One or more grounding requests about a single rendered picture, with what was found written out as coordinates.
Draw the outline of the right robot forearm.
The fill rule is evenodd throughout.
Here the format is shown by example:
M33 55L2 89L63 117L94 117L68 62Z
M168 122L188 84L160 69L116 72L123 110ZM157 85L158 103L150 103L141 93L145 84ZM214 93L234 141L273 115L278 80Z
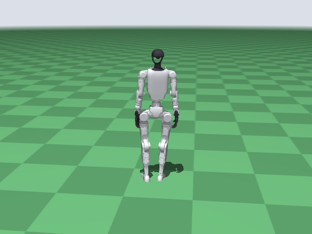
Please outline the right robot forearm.
M172 105L173 105L173 113L175 114L175 111L178 111L179 113L179 106L178 106L178 91L176 90L176 97L172 98Z

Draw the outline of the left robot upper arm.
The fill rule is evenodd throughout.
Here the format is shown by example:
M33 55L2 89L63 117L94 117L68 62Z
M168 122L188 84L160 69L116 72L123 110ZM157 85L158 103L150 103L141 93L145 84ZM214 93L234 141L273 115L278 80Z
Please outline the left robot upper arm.
M145 95L144 92L144 85L145 85L145 78L147 77L148 70L142 70L138 74L138 97L143 97Z

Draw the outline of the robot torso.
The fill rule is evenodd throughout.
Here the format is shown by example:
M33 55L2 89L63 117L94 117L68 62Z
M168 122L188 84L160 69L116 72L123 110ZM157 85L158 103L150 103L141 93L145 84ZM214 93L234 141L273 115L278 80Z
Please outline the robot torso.
M154 68L154 67L153 67ZM149 118L162 118L163 106L161 106L160 99L164 99L168 90L169 73L163 68L163 71L154 71L149 68L147 73L147 92L152 104L149 106Z

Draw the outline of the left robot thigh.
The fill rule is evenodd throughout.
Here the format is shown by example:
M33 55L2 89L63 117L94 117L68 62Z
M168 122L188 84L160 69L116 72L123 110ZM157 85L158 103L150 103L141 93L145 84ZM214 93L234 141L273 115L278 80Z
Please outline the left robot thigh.
M144 151L150 150L150 142L148 141L148 125L149 125L149 109L141 111L139 115L140 137L144 143Z

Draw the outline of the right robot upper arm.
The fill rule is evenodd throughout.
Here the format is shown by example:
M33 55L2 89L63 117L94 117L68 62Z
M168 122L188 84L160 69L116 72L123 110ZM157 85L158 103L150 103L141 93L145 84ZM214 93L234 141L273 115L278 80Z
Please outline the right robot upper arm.
M175 71L172 71L172 70L168 70L168 73L169 73L169 77L171 78L170 79L170 87L171 87L170 96L176 97L176 87L177 87L176 73Z

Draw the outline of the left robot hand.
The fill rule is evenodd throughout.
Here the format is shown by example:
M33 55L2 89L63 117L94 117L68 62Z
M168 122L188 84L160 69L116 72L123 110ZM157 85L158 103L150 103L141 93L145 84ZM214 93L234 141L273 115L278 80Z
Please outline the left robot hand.
M140 126L139 126L139 123L140 123L140 121L139 121L139 120L140 120L140 119L139 119L139 115L140 115L140 114L138 114L138 111L135 111L135 116L136 116L136 117L135 117L135 122L136 122L136 127L137 127L137 128L140 128Z

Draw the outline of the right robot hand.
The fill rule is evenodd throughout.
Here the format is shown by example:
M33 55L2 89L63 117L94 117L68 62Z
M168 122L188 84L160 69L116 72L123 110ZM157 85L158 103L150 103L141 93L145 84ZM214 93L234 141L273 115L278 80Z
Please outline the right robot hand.
M177 126L177 122L178 122L178 111L175 111L175 114L174 114L174 116L175 116L175 120L174 120L174 122L175 122L175 124L174 125L172 125L173 127L172 128L175 128L176 126Z

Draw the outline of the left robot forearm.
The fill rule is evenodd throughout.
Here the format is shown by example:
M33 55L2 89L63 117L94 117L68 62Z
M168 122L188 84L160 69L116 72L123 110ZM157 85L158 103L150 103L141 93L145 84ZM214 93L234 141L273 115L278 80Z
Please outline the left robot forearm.
M138 114L141 113L141 105L142 105L142 98L138 97L138 90L136 91L136 104L135 104L135 111L138 111Z

